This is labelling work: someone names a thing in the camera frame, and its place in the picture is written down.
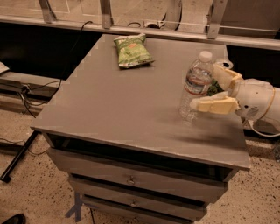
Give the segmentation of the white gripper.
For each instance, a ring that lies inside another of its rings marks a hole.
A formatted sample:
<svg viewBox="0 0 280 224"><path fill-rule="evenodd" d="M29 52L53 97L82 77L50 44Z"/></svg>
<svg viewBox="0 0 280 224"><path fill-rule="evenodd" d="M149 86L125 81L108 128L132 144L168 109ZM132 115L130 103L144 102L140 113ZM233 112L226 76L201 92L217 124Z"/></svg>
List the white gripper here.
<svg viewBox="0 0 280 224"><path fill-rule="evenodd" d="M275 89L270 83L256 79L243 80L239 73L216 64L213 65L213 78L223 90L234 88L236 99L224 91L193 99L190 102L191 109L219 115L236 111L240 117L260 119L269 109L275 95Z"/></svg>

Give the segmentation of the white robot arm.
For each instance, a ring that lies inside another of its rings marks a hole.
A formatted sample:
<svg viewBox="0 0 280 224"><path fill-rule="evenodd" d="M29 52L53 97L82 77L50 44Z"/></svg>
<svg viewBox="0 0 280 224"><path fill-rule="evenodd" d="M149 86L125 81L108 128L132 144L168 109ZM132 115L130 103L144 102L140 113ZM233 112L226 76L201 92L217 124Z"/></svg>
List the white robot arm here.
<svg viewBox="0 0 280 224"><path fill-rule="evenodd" d="M213 78L222 92L192 100L192 109L221 115L235 112L248 121L263 120L279 130L279 87L263 80L243 79L239 73L219 65L213 66Z"/></svg>

